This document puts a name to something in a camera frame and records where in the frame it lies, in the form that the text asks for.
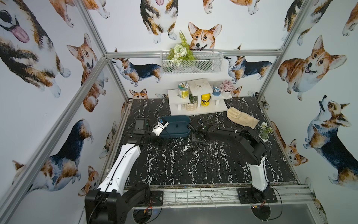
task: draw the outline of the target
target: corgi illustration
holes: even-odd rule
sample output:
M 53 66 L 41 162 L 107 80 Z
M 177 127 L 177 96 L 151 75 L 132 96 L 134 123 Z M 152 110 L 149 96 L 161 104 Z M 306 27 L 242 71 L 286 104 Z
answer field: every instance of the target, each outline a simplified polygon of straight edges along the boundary
M 13 163 L 15 165 L 15 170 L 16 170 L 16 174 L 15 174 L 14 179 L 13 179 L 13 184 L 14 184 L 15 180 L 20 176 L 22 171 L 25 169 L 26 165 L 21 164 L 21 163 L 15 161 L 15 160 L 13 160 Z
M 210 14 L 212 13 L 212 8 L 213 8 L 213 1 L 214 0 L 203 0 L 203 5 L 204 5 L 204 11 L 207 13 L 207 14 Z M 233 3 L 235 3 L 236 5 L 245 5 L 248 7 L 248 13 L 250 15 L 256 13 L 258 11 L 258 8 L 257 8 L 257 3 L 260 1 L 260 0 L 230 0 L 232 1 Z
M 116 131 L 117 131 L 117 123 L 114 121 L 111 132 L 107 136 L 106 144 L 103 147 L 103 151 L 100 154 L 100 159 L 102 159 L 108 155 L 108 152 L 111 149 L 111 145 L 113 143 L 113 139 L 114 139 L 114 135 L 116 134 Z
M 93 9 L 100 13 L 100 15 L 107 19 L 110 13 L 105 9 L 106 0 L 83 0 L 87 9 Z M 50 3 L 55 8 L 56 12 L 62 17 L 69 27 L 73 27 L 71 18 L 67 14 L 67 5 L 75 6 L 73 0 L 50 0 Z
M 154 34 L 153 42 L 160 42 L 160 35 L 168 32 L 172 40 L 177 39 L 173 29 L 178 16 L 178 0 L 141 0 L 140 14 L 149 34 Z
M 123 115 L 125 113 L 125 110 L 126 110 L 126 102 L 124 102 L 123 105 L 122 105 L 121 117 L 123 117 Z
M 117 67 L 123 78 L 131 81 L 134 86 L 138 86 L 139 81 L 152 76 L 158 79 L 156 82 L 160 82 L 160 65 L 134 65 L 129 61 L 129 58 L 116 58 L 112 59 L 111 62 Z
M 55 77 L 59 72 L 67 78 L 71 71 L 63 68 L 52 41 L 22 0 L 0 1 L 0 31 L 0 57 L 9 70 L 59 98 Z
M 158 97 L 159 99 L 168 99 L 169 98 L 168 94 L 156 93 L 155 96 Z
M 78 170 L 78 164 L 83 140 L 86 138 L 90 138 L 91 143 L 93 142 L 90 125 L 85 119 L 81 119 L 72 127 L 60 151 L 46 160 L 28 193 L 37 189 L 58 191 L 70 181 L 74 183 L 76 177 L 80 180 L 81 173 Z
M 313 203 L 316 206 L 316 208 L 318 209 L 318 213 L 321 215 L 321 217 L 324 221 L 324 224 L 328 224 L 327 215 L 326 215 L 326 212 L 324 211 L 324 208 L 323 208 L 321 202 L 317 198 L 314 198 Z
M 303 44 L 304 36 L 312 29 L 312 27 L 320 21 L 323 14 L 326 12 L 328 6 L 331 4 L 333 0 L 315 0 L 313 2 L 313 6 L 309 12 L 309 19 L 306 19 L 300 28 L 300 36 L 297 39 L 297 44 L 301 46 Z M 297 14 L 302 6 L 303 0 L 295 0 L 290 8 L 287 11 L 287 15 L 285 18 L 285 33 L 282 40 L 287 38 L 289 31 L 292 28 L 293 22 L 295 21 Z
M 247 94 L 248 94 L 249 96 L 257 97 L 258 92 L 248 91 Z M 261 98 L 261 103 L 262 103 L 263 107 L 265 108 L 265 110 L 268 110 L 268 109 L 270 108 L 269 103 L 268 103 L 268 102 L 266 101 L 266 99 L 265 99 L 265 95 L 262 96 L 262 98 Z
M 239 88 L 237 88 L 237 89 L 231 91 L 231 96 L 232 96 L 232 97 L 239 97 L 239 94 L 240 94 L 241 89 L 242 89 L 242 86 L 240 86 Z
M 343 65 L 347 57 L 345 55 L 330 55 L 323 48 L 323 39 L 320 35 L 312 49 L 311 55 L 306 59 L 293 58 L 284 61 L 279 70 L 282 81 L 289 85 L 287 92 L 298 92 L 298 99 L 302 101 L 302 93 L 316 85 L 329 70 Z
M 85 196 L 90 190 L 96 189 L 98 180 L 100 179 L 97 171 L 93 167 L 88 166 L 88 181 L 86 185 L 78 192 L 79 196 Z
M 129 92 L 133 95 L 133 99 L 148 99 L 146 89 L 143 89 L 141 92 L 135 92 L 133 90 L 129 90 Z
M 299 166 L 301 164 L 307 163 L 308 159 L 306 157 L 301 156 L 297 151 L 297 143 L 296 139 L 294 139 L 289 146 L 286 145 L 285 141 L 283 140 L 279 129 L 277 128 L 276 124 L 271 121 L 272 128 L 275 130 L 276 134 L 279 137 L 282 146 L 285 149 L 286 155 L 291 161 L 294 166 Z
M 222 30 L 222 25 L 217 24 L 210 30 L 199 29 L 194 24 L 189 22 L 189 32 L 193 40 L 190 43 L 191 50 L 203 50 L 203 49 L 213 49 L 215 46 L 215 38 L 220 34 Z
M 319 114 L 311 121 L 307 128 L 307 149 L 314 148 L 318 154 L 323 156 L 334 168 L 338 175 L 334 174 L 336 180 L 328 177 L 333 184 L 358 190 L 358 161 L 346 149 L 338 138 L 340 126 L 350 127 L 352 124 L 342 114 L 343 108 L 349 103 L 339 104 L 329 100 L 327 96 L 319 101 Z
M 67 48 L 71 54 L 82 63 L 83 74 L 81 85 L 83 85 L 84 81 L 90 75 L 97 63 L 97 57 L 95 52 L 92 50 L 91 40 L 88 34 L 84 34 L 84 41 L 81 46 L 75 47 L 67 45 Z M 98 104 L 98 97 L 100 94 L 106 94 L 106 91 L 103 89 L 105 87 L 105 82 L 108 82 L 108 78 L 105 78 L 103 72 L 101 72 L 91 90 L 88 92 L 86 98 L 83 100 L 83 105 L 88 112 L 92 112 L 94 110 L 95 106 Z
M 350 13 L 349 19 L 347 20 L 344 28 L 343 28 L 343 36 L 349 36 L 350 32 L 353 31 L 354 27 L 358 23 L 358 3 L 353 8 L 352 12 Z
M 233 79 L 234 84 L 241 78 L 248 77 L 250 75 L 260 74 L 260 79 L 262 79 L 268 69 L 271 67 L 272 63 L 269 61 L 258 61 L 258 62 L 248 62 L 245 59 L 245 56 L 233 56 L 233 57 L 224 57 L 229 61 L 228 74 Z

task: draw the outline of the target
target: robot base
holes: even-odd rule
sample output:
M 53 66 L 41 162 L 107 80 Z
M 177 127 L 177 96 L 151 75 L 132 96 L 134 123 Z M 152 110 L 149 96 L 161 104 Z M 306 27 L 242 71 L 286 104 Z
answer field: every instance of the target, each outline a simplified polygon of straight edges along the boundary
M 273 188 L 267 186 L 264 191 L 259 191 L 254 187 L 251 188 L 238 188 L 237 193 L 241 204 L 257 204 L 277 202 L 277 197 Z

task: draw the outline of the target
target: white tiered stand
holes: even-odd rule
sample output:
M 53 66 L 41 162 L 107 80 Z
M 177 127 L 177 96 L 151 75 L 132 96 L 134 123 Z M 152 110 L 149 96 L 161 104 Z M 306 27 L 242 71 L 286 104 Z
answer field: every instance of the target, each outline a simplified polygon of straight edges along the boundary
M 168 98 L 170 105 L 170 113 L 171 115 L 198 115 L 198 114 L 209 114 L 209 113 L 217 113 L 227 111 L 227 106 L 224 99 L 231 99 L 232 96 L 228 97 L 214 96 L 213 88 L 209 84 L 206 78 L 188 81 L 190 91 L 193 96 L 198 96 L 198 108 L 194 111 L 187 111 L 185 107 L 182 105 L 190 102 L 189 98 L 182 99 L 178 96 L 178 90 L 169 90 Z M 201 96 L 203 94 L 210 93 L 211 99 L 208 106 L 201 106 Z

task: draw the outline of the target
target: white pot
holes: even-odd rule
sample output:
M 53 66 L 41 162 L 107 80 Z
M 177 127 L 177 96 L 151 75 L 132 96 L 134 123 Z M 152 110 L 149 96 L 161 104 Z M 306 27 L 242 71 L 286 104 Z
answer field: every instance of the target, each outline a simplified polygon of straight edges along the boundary
M 267 141 L 269 140 L 269 138 L 268 138 L 268 139 L 263 139 L 263 138 L 261 137 L 261 134 L 262 134 L 262 133 L 260 133 L 258 136 L 261 138 L 261 140 L 262 140 L 263 142 L 267 142 Z
M 231 91 L 230 91 L 230 92 L 225 92 L 225 91 L 222 91 L 222 92 L 221 92 L 221 95 L 222 95 L 223 97 L 228 97 L 230 94 L 231 94 Z

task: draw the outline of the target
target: blue lid jar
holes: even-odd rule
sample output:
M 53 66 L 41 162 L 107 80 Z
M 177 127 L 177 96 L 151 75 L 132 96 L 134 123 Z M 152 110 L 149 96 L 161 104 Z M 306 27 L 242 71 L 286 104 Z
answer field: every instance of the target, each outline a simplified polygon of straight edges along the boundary
M 213 95 L 214 96 L 220 96 L 220 94 L 221 94 L 220 84 L 221 84 L 221 82 L 214 82 L 214 85 L 213 85 Z

